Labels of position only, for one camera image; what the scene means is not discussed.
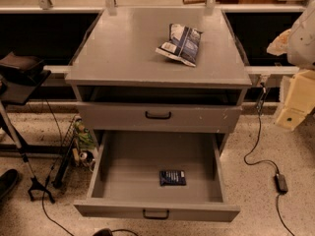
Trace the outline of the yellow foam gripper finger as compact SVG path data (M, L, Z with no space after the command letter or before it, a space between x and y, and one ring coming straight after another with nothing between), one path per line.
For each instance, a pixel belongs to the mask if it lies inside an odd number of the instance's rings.
M283 76L276 124L293 131L315 108L315 72L302 70Z

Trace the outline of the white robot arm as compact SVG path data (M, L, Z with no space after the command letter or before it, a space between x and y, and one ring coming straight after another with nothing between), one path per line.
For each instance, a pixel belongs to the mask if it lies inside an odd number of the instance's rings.
M267 52L280 56L299 68L290 79L283 78L284 97L276 124L293 131L315 108L315 1L310 2L290 29L283 31L267 47Z

